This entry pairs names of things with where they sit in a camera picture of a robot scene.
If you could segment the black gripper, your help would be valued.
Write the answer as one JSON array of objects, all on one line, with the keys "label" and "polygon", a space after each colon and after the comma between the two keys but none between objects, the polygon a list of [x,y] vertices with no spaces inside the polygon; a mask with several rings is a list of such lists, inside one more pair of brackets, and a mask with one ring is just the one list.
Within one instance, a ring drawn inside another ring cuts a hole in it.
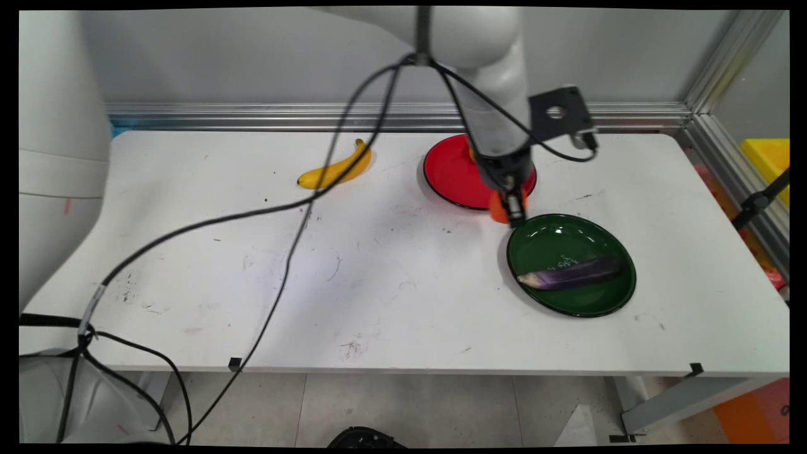
[{"label": "black gripper", "polygon": [[499,157],[487,157],[473,149],[473,162],[488,189],[501,192],[501,207],[509,226],[516,229],[527,221],[528,194],[535,186],[535,166],[530,147]]}]

